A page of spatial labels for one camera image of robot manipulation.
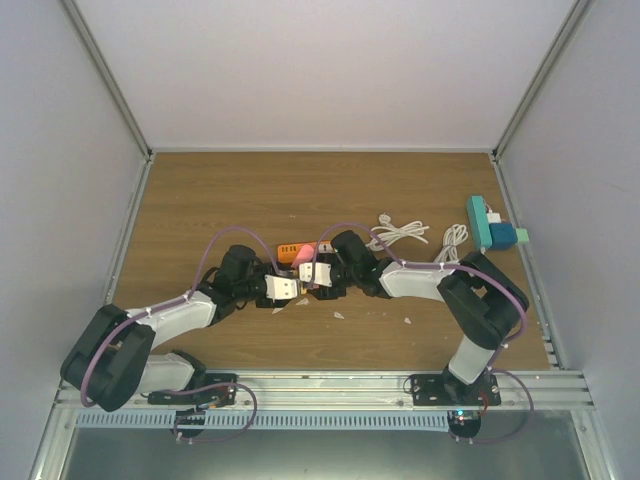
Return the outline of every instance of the coiled white cable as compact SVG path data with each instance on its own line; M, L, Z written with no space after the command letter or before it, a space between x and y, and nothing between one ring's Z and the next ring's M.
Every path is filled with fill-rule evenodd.
M416 220L415 222L407 223L403 227L396 227L391 223L391 217L386 213L381 214L378 217L380 225L373 227L371 230L378 233L380 239L387 245L393 245L395 242L405 237L413 237L416 240L420 240L424 244L428 244L428 240L424 238L424 232L429 229L428 225L423 225L422 222ZM372 252L381 252L383 248L374 239L371 239L367 243L367 248Z
M466 225L451 225L444 236L442 237L442 250L435 258L434 263L449 263L457 262L458 259L458 245L469 238L469 232Z

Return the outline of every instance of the wooden floor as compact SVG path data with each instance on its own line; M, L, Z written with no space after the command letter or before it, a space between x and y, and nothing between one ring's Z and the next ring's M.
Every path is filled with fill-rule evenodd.
M229 225L256 231L275 250L280 243L313 241L342 221L377 225L387 212L395 225L422 220L428 246L403 239L403 258L433 260L453 223L468 223L465 202L484 195L495 211L505 207L486 155L424 153L206 153L159 154L151 170L115 303L146 306L176 297L191 285L204 248ZM229 234L212 250L217 265L233 243L259 245ZM472 247L468 240L463 256ZM515 250L490 259L529 295ZM283 311L253 305L207 329L162 345L183 349L210 367L313 369L443 368L462 337L447 307L435 301L346 298ZM344 320L334 318L334 312ZM497 365L549 368L533 308L530 329Z

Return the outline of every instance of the black bracket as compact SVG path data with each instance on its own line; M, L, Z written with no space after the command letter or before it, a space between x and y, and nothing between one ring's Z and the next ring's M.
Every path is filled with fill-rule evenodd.
M237 383L238 376L234 373L206 373L199 381L201 386L214 383ZM212 388L193 395L172 395L168 392L152 392L147 399L149 405L202 405L215 403L217 408L234 405L236 402L236 389L220 387Z
M200 414L198 417L193 417L191 415L194 414ZM202 425L204 426L204 421L205 421L205 412L198 410L195 411L193 409L191 410L183 410L183 411L179 411L176 412L176 420L179 420L179 424L177 426L175 426L173 429L171 429L171 433L173 433L174 429L178 432L182 434L182 438L195 438L198 435L200 435L202 432L204 432L204 429L200 429L200 428L180 428L183 425L189 425L189 426L193 426L193 425Z
M411 397L413 398L413 405L416 407L451 407L457 405L481 407L484 406L485 402L488 402L488 406L497 406L502 403L495 375L488 377L484 374L480 375L474 383L473 395L465 397L464 403L456 402L451 398L441 373L415 374L411 375L409 379L411 381Z

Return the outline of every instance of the white enclosure wall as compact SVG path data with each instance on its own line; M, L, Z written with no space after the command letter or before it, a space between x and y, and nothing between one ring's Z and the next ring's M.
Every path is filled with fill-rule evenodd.
M495 146L571 0L78 0L154 148Z
M142 165L57 2L0 1L0 478L26 478Z
M640 3L597 1L504 161L565 355L638 478Z

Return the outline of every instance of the robotic arm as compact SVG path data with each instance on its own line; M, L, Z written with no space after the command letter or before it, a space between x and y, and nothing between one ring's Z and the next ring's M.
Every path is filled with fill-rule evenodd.
M184 352L160 356L150 355L151 350L184 332L218 323L244 308L246 302L255 302L259 308L283 307L304 292L303 282L313 279L308 293L318 300L345 296L347 287L355 285L369 296L445 302L465 336L444 369L444 388L453 403L474 404L468 400L477 397L480 374L519 320L514 305L477 276L458 270L410 269L391 258L376 259L350 230L331 244L336 254L318 255L315 267L312 262L300 265L297 278L284 266L276 271L273 265L262 263L252 249L234 245L220 267L204 275L195 292L142 309L125 311L105 305L67 356L61 376L80 389L99 346L116 327L135 316L139 318L111 340L98 360L87 395L106 411L117 410L136 393L156 392L149 398L155 403L207 403L215 391L180 397L166 392L216 383L204 365ZM497 280L528 308L525 295L481 253L471 253L460 263ZM476 294L481 288L486 289L482 298Z

